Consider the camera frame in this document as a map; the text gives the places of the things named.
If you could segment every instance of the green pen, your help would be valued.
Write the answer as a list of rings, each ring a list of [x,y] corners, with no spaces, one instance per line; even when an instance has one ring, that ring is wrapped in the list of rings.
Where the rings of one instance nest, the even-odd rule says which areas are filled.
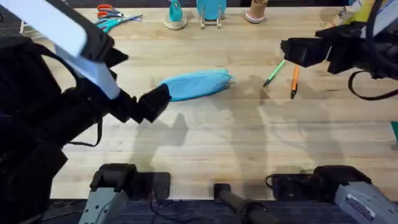
[[[270,82],[274,79],[276,73],[280,70],[280,68],[283,66],[283,64],[286,62],[284,59],[281,61],[281,63],[278,64],[278,66],[275,68],[275,70],[270,74],[270,76],[267,78],[266,82],[263,84],[262,87],[266,87]]]

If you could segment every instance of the blue scissors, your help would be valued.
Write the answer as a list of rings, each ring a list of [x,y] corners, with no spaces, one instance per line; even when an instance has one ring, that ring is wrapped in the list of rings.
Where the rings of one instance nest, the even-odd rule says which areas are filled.
[[[141,22],[141,20],[139,19],[140,17],[142,17],[142,15],[132,16],[132,17],[124,17],[124,18],[119,18],[119,19],[100,19],[95,23],[95,25],[98,28],[103,29],[105,33],[108,33],[113,27],[116,27],[117,25],[119,25],[123,22],[131,21],[131,20]]]

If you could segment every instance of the pencil holder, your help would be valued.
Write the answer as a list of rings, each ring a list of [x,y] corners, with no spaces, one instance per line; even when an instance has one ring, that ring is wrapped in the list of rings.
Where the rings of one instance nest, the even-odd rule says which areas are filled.
[[[246,19],[252,23],[264,21],[264,10],[267,7],[268,0],[252,0],[250,9],[246,11]]]

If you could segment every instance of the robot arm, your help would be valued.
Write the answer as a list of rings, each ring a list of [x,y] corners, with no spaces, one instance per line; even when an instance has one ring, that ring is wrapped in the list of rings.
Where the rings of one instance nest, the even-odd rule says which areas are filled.
[[[59,0],[0,0],[56,46],[57,55],[26,37],[0,41],[0,207],[4,223],[34,222],[47,209],[53,177],[66,163],[65,144],[112,114],[153,122],[171,97],[161,85],[130,97],[109,69],[127,59],[112,37]],[[76,79],[63,93],[42,59],[59,60]]]
[[[358,67],[373,78],[398,80],[398,35],[390,29],[397,18],[398,2],[389,1],[380,8],[381,2],[375,1],[368,23],[353,22],[319,30],[315,34],[318,38],[283,40],[280,46],[285,59],[303,67],[326,59],[330,62],[328,72],[332,74]],[[373,31],[366,35],[369,25]]]
[[[40,31],[79,74],[115,99],[119,88],[103,60],[114,40],[59,0],[0,0],[5,8]]]

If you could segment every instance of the pen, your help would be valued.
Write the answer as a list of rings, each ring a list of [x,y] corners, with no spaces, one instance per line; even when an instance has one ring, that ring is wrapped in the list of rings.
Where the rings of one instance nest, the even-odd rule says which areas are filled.
[[[299,86],[299,84],[297,83],[298,78],[299,78],[299,66],[296,65],[293,71],[292,92],[290,93],[290,99],[293,99],[297,93],[297,87]]]
[[[283,64],[286,62],[286,60],[281,61],[281,63],[278,64],[278,66],[275,68],[275,70],[269,75],[267,78],[266,82],[262,85],[262,87],[266,87],[270,82],[274,79],[276,73],[279,71],[279,69],[283,66]]]

